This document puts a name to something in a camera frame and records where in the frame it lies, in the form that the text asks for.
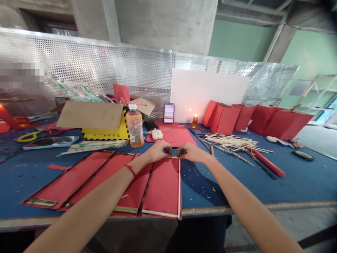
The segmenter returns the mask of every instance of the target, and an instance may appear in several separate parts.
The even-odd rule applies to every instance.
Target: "floor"
[[[337,130],[307,125],[296,138],[307,148],[337,160]]]
[[[337,208],[316,208],[273,212],[296,241],[337,224]],[[305,249],[307,253],[330,252],[337,240],[328,240]],[[260,252],[240,221],[233,215],[233,224],[226,231],[225,252]]]

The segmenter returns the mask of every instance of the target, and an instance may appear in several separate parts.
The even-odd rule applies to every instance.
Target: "hand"
[[[180,159],[187,159],[191,162],[205,163],[207,159],[213,158],[213,156],[202,149],[198,148],[192,143],[184,143],[178,147],[177,157]]]
[[[156,141],[145,153],[148,157],[148,163],[159,161],[163,158],[172,157],[172,145],[164,141]]]

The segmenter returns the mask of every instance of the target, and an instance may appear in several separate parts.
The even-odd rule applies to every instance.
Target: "red string bracelet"
[[[124,166],[126,166],[132,172],[132,174],[134,175],[134,177],[136,177],[136,173],[133,171],[133,169],[131,168],[130,165],[125,164]]]

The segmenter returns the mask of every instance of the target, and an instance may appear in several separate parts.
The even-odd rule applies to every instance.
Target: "perforated metal panel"
[[[28,103],[30,106],[26,103],[11,108],[15,114],[47,112],[55,106],[55,97],[65,97],[64,92],[46,78],[53,76],[75,86],[85,84],[92,91],[105,94],[113,94],[113,83],[126,85],[130,95],[156,102],[151,118],[163,118],[163,105],[170,101],[175,59],[170,50],[0,28],[0,62],[44,64],[43,87],[28,90],[25,85],[17,87],[11,82],[2,85],[2,98],[10,97],[20,103],[34,95]],[[45,106],[34,105],[33,101],[41,98]]]
[[[176,53],[176,68],[251,77],[242,104],[279,105],[299,66]]]
[[[0,103],[12,114],[33,115],[52,109],[55,97],[66,96],[50,81],[56,77],[105,94],[113,94],[113,83],[126,85],[130,95],[156,102],[150,115],[153,119],[163,118],[163,105],[170,101],[173,67],[250,76],[242,103],[251,105],[278,105],[299,68],[7,28],[0,28],[0,63],[41,63],[30,68],[37,78],[44,73],[43,85],[31,80],[14,82],[8,79],[9,73],[6,81],[2,79]]]

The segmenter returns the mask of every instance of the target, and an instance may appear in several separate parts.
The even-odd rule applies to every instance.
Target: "green wall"
[[[208,55],[244,61],[263,61],[275,30],[215,20]]]
[[[299,96],[289,95],[298,79],[315,80],[317,75],[337,74],[337,35],[298,30],[281,63],[300,66],[280,103],[281,107],[288,108],[298,104],[301,99]],[[325,86],[324,82],[319,83],[319,86]],[[324,106],[333,95],[333,92],[324,93],[317,105]],[[316,91],[310,91],[302,104],[310,105],[310,102],[314,101],[317,96]]]

